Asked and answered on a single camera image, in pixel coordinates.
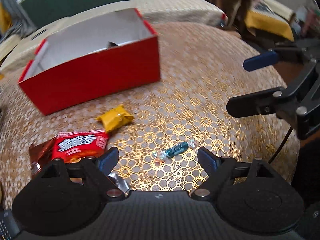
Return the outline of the dark red Oreo packet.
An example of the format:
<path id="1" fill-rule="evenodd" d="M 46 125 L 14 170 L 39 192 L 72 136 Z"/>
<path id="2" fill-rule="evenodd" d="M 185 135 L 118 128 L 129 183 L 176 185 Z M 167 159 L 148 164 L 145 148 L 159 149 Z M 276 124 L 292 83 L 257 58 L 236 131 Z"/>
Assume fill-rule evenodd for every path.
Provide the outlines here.
<path id="1" fill-rule="evenodd" d="M 56 137 L 47 140 L 41 144 L 29 146 L 29 159 L 31 166 L 31 178 L 34 179 L 37 174 L 52 160 L 53 147 Z"/>

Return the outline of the red cardboard box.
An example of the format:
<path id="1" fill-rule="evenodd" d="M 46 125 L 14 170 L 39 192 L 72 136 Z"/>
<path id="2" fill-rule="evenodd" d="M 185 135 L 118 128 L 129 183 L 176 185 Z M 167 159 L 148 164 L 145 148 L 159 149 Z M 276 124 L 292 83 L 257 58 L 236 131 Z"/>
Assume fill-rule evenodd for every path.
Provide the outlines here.
<path id="1" fill-rule="evenodd" d="M 135 8 L 47 36 L 18 84 L 44 115 L 161 78 L 158 36 Z"/>

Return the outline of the red chips packet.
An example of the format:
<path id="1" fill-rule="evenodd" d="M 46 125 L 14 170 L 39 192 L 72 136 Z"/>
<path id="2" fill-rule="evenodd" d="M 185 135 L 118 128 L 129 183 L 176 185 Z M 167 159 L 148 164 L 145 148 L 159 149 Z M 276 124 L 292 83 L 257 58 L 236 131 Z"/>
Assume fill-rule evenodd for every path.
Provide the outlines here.
<path id="1" fill-rule="evenodd" d="M 52 159 L 78 163 L 86 157 L 100 157 L 106 149 L 109 135 L 102 130 L 60 132 L 52 150 Z"/>

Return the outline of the light blue snack packet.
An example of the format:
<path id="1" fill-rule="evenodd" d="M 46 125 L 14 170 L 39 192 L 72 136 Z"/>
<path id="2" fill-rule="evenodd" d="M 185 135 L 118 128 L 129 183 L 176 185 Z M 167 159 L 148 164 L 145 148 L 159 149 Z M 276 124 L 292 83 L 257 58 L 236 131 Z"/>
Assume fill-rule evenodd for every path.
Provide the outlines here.
<path id="1" fill-rule="evenodd" d="M 108 178 L 125 194 L 125 196 L 129 194 L 130 187 L 125 179 L 113 172 L 108 175 Z"/>

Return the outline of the grey curtain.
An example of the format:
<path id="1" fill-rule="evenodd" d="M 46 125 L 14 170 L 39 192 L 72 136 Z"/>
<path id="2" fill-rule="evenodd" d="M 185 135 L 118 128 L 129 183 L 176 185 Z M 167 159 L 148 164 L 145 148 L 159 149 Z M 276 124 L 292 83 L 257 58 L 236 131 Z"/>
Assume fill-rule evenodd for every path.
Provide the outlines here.
<path id="1" fill-rule="evenodd" d="M 1 0 L 1 42 L 14 34 L 24 38 L 36 29 L 36 25 L 16 0 Z"/>

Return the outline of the small teal candy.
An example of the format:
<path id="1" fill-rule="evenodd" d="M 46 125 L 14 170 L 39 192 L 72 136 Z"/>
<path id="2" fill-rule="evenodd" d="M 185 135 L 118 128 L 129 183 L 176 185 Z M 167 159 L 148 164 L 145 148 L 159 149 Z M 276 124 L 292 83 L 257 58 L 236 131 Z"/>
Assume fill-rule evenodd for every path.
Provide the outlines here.
<path id="1" fill-rule="evenodd" d="M 165 150 L 154 151 L 152 156 L 160 161 L 171 159 L 181 153 L 186 152 L 188 149 L 194 150 L 197 148 L 197 142 L 195 139 L 179 142 L 177 145 L 167 148 Z"/>

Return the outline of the yellow snack packet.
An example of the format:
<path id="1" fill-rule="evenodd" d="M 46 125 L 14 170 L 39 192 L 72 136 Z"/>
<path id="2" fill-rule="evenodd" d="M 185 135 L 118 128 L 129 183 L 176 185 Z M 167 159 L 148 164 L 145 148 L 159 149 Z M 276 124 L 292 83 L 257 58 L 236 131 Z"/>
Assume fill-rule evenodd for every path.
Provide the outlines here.
<path id="1" fill-rule="evenodd" d="M 96 117 L 95 120 L 101 122 L 105 132 L 109 133 L 129 124 L 133 119 L 134 116 L 124 108 L 124 105 L 118 105 Z"/>

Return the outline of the black remote on sofa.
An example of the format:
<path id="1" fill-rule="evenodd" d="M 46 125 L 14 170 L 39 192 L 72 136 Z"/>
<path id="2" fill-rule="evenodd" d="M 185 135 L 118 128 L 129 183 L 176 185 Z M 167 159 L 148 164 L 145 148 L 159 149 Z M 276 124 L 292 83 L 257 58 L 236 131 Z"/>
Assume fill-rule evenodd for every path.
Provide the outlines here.
<path id="1" fill-rule="evenodd" d="M 34 36 L 31 37 L 31 40 L 34 40 L 35 38 L 37 38 L 38 36 L 42 35 L 44 32 L 46 32 L 47 29 L 42 29 L 41 31 L 39 31 L 38 33 L 36 33 Z"/>

